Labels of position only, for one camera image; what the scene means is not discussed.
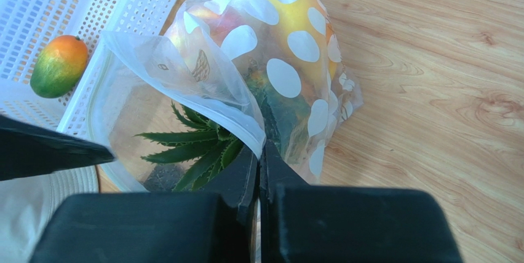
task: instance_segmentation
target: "wood grain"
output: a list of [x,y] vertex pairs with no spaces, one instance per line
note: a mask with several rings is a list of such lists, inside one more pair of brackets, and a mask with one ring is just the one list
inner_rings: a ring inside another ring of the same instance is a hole
[[524,262],[524,0],[322,1],[365,101],[323,183],[428,191],[466,262]]

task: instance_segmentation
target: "aloe plant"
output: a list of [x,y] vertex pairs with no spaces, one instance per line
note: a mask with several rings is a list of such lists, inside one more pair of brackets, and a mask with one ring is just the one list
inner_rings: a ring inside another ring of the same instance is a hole
[[157,142],[165,151],[142,157],[151,163],[171,164],[198,159],[186,171],[173,190],[183,190],[191,185],[196,190],[206,185],[224,170],[239,154],[244,144],[229,131],[199,114],[182,106],[184,114],[172,103],[173,113],[190,131],[178,133],[142,133],[136,136]]

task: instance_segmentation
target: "white fabric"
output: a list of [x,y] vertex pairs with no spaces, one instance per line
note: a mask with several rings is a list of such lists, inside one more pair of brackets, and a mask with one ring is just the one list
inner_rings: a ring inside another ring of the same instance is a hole
[[97,192],[95,167],[0,182],[0,262],[28,262],[64,198]]

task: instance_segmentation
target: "transparent plastic bag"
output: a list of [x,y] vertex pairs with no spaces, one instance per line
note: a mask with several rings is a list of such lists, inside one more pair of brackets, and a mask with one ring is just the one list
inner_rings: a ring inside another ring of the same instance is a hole
[[164,37],[103,38],[147,84],[258,157],[266,138],[275,142],[308,182],[319,180],[335,128],[362,104],[320,0],[187,0]]

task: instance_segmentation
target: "perforated basket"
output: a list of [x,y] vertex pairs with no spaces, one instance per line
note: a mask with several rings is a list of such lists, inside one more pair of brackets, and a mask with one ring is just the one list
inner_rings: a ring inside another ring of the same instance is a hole
[[[58,99],[36,96],[29,81],[38,53],[62,34],[79,36],[89,54],[100,31],[158,34],[176,0],[0,0],[0,113],[56,129],[73,90]],[[89,82],[97,65],[89,63]],[[86,88],[82,96],[89,96]],[[77,135],[69,129],[62,132]]]

